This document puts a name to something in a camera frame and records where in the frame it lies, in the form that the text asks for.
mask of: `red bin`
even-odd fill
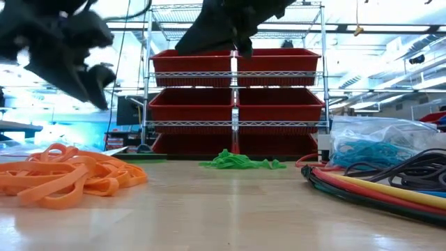
[[[234,107],[231,89],[163,90],[150,103],[154,121],[231,121]],[[167,134],[226,134],[231,126],[156,126]]]
[[[237,56],[239,72],[316,72],[321,56],[301,48],[254,49],[252,58]],[[312,86],[315,77],[240,77],[239,86]]]
[[[323,102],[305,88],[239,89],[239,121],[319,121]],[[303,135],[306,127],[240,127],[241,134]]]
[[[164,135],[153,143],[152,150],[160,154],[212,155],[224,149],[231,151],[232,137],[227,135]]]
[[[152,56],[156,73],[230,72],[232,52],[217,51],[194,56],[179,56],[176,50],[165,50]],[[157,86],[214,86],[228,87],[230,77],[157,77]]]
[[[240,154],[302,156],[317,153],[311,135],[240,135]]]
[[[427,114],[426,116],[420,118],[421,122],[425,122],[425,123],[435,123],[435,124],[439,124],[440,123],[440,119],[446,116],[446,112],[434,112],[431,114]]]

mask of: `table surface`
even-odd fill
[[[346,203],[281,170],[140,165],[149,183],[74,209],[0,198],[0,250],[444,250],[443,229]]]

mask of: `red hose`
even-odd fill
[[[317,153],[313,153],[313,154],[309,154],[306,155],[304,157],[301,157],[298,161],[295,162],[295,166],[298,168],[302,168],[307,164],[304,164],[303,162],[308,160],[309,158],[317,158],[318,154]],[[312,167],[320,167],[322,171],[325,172],[332,172],[332,171],[342,171],[343,169],[341,167],[327,167],[327,163],[326,162],[322,162],[322,163],[312,163],[309,164],[309,166]]]
[[[340,188],[342,190],[353,192],[357,195],[362,195],[362,196],[365,196],[368,198],[377,199],[379,201],[383,201],[383,202],[386,202],[389,204],[404,206],[406,208],[411,208],[411,209],[415,209],[418,211],[435,213],[435,214],[439,214],[439,215],[446,215],[446,211],[444,211],[444,210],[417,204],[417,203],[414,203],[411,201],[406,201],[404,199],[392,197],[392,196],[385,195],[380,192],[366,189],[366,188],[360,187],[358,185],[355,185],[355,184],[340,180],[338,178],[335,178],[329,174],[324,173],[323,170],[320,170],[318,168],[314,168],[312,171],[313,171],[314,175],[316,175],[316,177],[318,177],[322,181],[325,181],[326,183],[329,183],[330,185],[333,185],[333,186]]]

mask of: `shelf post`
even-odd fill
[[[146,144],[147,135],[147,104],[148,104],[148,83],[151,75],[151,41],[152,41],[152,10],[148,10],[147,37],[146,37],[146,76],[144,76],[144,106],[142,107],[142,128],[141,145]]]
[[[323,66],[323,100],[325,102],[325,131],[330,133],[330,96],[328,95],[328,70],[327,70],[327,33],[325,30],[325,6],[321,6],[321,40],[322,40],[322,66]]]

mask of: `clear plastic bag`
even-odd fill
[[[368,162],[391,167],[431,148],[436,125],[405,119],[335,116],[330,165],[348,167]]]

